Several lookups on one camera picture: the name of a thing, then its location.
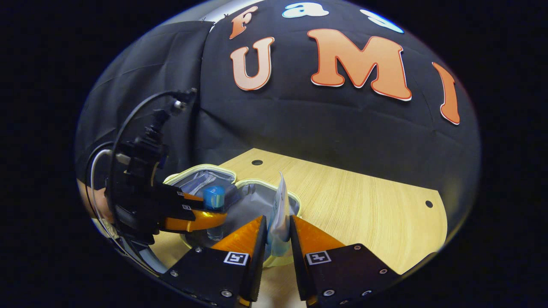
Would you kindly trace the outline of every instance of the blue cap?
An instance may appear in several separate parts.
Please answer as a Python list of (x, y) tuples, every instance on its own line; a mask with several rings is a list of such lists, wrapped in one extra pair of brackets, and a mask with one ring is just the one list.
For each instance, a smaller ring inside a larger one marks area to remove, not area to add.
[(203, 190), (204, 206), (207, 209), (220, 209), (225, 205), (225, 189), (211, 186)]

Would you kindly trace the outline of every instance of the black cable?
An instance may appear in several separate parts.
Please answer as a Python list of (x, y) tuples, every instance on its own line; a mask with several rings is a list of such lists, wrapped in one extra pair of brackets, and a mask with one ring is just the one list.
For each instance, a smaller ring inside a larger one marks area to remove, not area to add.
[(183, 97), (183, 95), (185, 95), (184, 93), (182, 92), (177, 92), (177, 91), (164, 91), (164, 92), (160, 92), (160, 93), (156, 93), (154, 95), (151, 95), (149, 96), (147, 99), (145, 99), (144, 101), (142, 101), (137, 107), (135, 107), (133, 109), (133, 111), (129, 114), (129, 116), (125, 119), (124, 123), (122, 124), (122, 126), (120, 127), (120, 131), (118, 132), (118, 135), (116, 136), (116, 139), (114, 141), (114, 146), (112, 147), (112, 157), (111, 157), (111, 160), (110, 160), (110, 171), (109, 171), (109, 178), (107, 180), (107, 190), (109, 191), (106, 195), (106, 198), (107, 198), (107, 203), (108, 203), (108, 206), (110, 208), (110, 211), (112, 212), (112, 215), (114, 217), (114, 221), (117, 222), (118, 221), (118, 215), (116, 213), (116, 208), (115, 208), (115, 203), (114, 203), (114, 198), (113, 198), (113, 184), (114, 184), (114, 165), (115, 165), (115, 159), (116, 159), (116, 151), (118, 150), (118, 145), (120, 143), (120, 139), (122, 138), (122, 135), (125, 131), (125, 128), (128, 126), (129, 122), (133, 119), (133, 117), (137, 114), (137, 112), (139, 112), (139, 110), (141, 110), (141, 108), (143, 108), (145, 105), (147, 105), (148, 103), (158, 99), (158, 98), (161, 98), (161, 97), (164, 97), (164, 96), (171, 96), (181, 102), (183, 102), (184, 100), (181, 100), (180, 98)]

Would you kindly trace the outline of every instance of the wood grain surface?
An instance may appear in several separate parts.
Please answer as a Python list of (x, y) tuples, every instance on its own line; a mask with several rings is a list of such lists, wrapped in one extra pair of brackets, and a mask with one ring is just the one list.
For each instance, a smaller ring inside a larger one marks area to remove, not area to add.
[[(251, 164), (256, 159), (263, 164)], [(237, 180), (256, 178), (276, 186), (282, 172), (287, 189), (302, 201), (303, 219), (345, 245), (364, 244), (398, 274), (438, 251), (446, 239), (445, 208), (435, 190), (259, 149), (220, 166), (235, 171)], [(178, 234), (160, 232), (155, 240), (151, 249), (167, 267), (188, 251)], [(293, 264), (263, 271), (253, 307), (306, 307), (299, 299)]]

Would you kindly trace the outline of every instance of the white cable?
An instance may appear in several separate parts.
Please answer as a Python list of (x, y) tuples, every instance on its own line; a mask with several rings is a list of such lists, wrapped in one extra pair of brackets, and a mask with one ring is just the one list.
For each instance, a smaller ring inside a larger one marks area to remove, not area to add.
[(114, 240), (114, 242), (116, 242), (116, 240), (114, 239), (113, 235), (110, 233), (110, 231), (108, 230), (108, 228), (105, 226), (105, 223), (103, 222), (103, 217), (101, 215), (101, 211), (99, 211), (99, 208), (97, 207), (97, 201), (95, 200), (95, 187), (94, 187), (94, 180), (95, 180), (95, 164), (97, 163), (97, 161), (99, 160), (99, 158), (101, 156), (103, 156), (104, 154), (109, 154), (111, 155), (112, 154), (112, 150), (101, 150), (99, 153), (97, 153), (97, 155), (95, 155), (95, 157), (93, 158), (93, 162), (92, 162), (92, 174), (91, 174), (91, 179), (90, 179), (90, 182), (91, 182), (91, 188), (92, 188), (92, 206), (93, 206), (93, 209), (95, 210), (95, 212), (97, 213), (97, 219), (99, 221), (99, 223), (101, 224), (101, 226), (103, 227), (103, 229), (105, 230), (105, 232), (109, 235), (109, 237), (111, 239)]
[(118, 241), (116, 241), (116, 239), (112, 236), (112, 234), (110, 233), (110, 231), (108, 230), (108, 228), (105, 226), (105, 223), (103, 222), (103, 217), (101, 215), (101, 211), (99, 211), (99, 208), (97, 207), (97, 201), (95, 200), (95, 164), (97, 163), (97, 161), (99, 160), (99, 158), (105, 154), (108, 154), (108, 155), (111, 155), (112, 154), (112, 150), (101, 150), (99, 153), (97, 153), (97, 155), (95, 155), (95, 157), (93, 158), (93, 162), (92, 162), (92, 173), (91, 173), (91, 176), (90, 176), (90, 182), (91, 182), (91, 188), (92, 188), (92, 207), (95, 209), (95, 212), (97, 213), (97, 218), (98, 218), (98, 221), (99, 223), (101, 224), (101, 226), (103, 227), (103, 229), (105, 230), (105, 232), (109, 235), (109, 237), (114, 241), (114, 243), (116, 244), (116, 246), (118, 246), (120, 248), (121, 251), (124, 252), (124, 255), (126, 255), (127, 257), (129, 257), (130, 259), (132, 259), (134, 262), (136, 262), (137, 264), (140, 264), (145, 270), (147, 270), (148, 272), (150, 272), (151, 274), (155, 275), (155, 276), (158, 276), (158, 274), (154, 273), (152, 270), (150, 270), (147, 266), (145, 266), (144, 264), (142, 264), (142, 262), (140, 262), (140, 260), (136, 260), (133, 256), (131, 256), (121, 245), (120, 243), (118, 243)]

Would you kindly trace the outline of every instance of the black cloth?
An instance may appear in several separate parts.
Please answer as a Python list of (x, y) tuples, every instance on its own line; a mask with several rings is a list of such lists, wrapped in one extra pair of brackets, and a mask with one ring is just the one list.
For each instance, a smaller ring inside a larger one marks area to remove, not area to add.
[[(329, 14), (287, 19), (284, 7), (293, 2), (260, 2), (246, 30), (232, 40), (231, 21), (247, 8), (218, 21), (211, 32), (211, 22), (180, 22), (157, 27), (133, 43), (99, 78), (86, 102), (76, 137), (78, 177), (83, 179), (91, 150), (112, 140), (140, 101), (162, 90), (197, 87), (199, 100), (192, 111), (166, 124), (170, 157), (158, 178), (195, 164), (220, 164), (256, 147), (437, 190), (451, 238), (472, 207), (480, 172), (478, 125), (463, 85), (407, 31), (380, 27), (351, 3), (316, 2)], [(360, 49), (371, 36), (400, 44), (411, 101), (375, 93), (370, 84), (377, 69), (359, 89), (340, 64), (344, 85), (314, 85), (310, 77), (318, 69), (317, 44), (307, 31), (316, 28), (339, 30)], [(252, 45), (269, 36), (275, 38), (269, 82), (255, 91), (239, 89), (230, 54), (248, 47), (246, 70), (254, 76), (258, 62)], [(455, 79), (458, 126), (440, 114), (443, 85), (432, 62)], [(128, 135), (146, 123), (141, 117)]]
[[(199, 88), (203, 43), (212, 24), (187, 21), (154, 28), (108, 66), (89, 93), (78, 121), (75, 162), (80, 181), (84, 182), (91, 152), (106, 141), (114, 141), (126, 117), (141, 101), (165, 90)], [(143, 133), (144, 126), (150, 124), (151, 111), (173, 101), (161, 98), (145, 107), (128, 126), (124, 140)], [(189, 166), (189, 118), (190, 113), (184, 112), (165, 124), (164, 142), (170, 152), (164, 169), (157, 172), (158, 178)], [(101, 188), (105, 186), (108, 160), (98, 163), (94, 184)]]

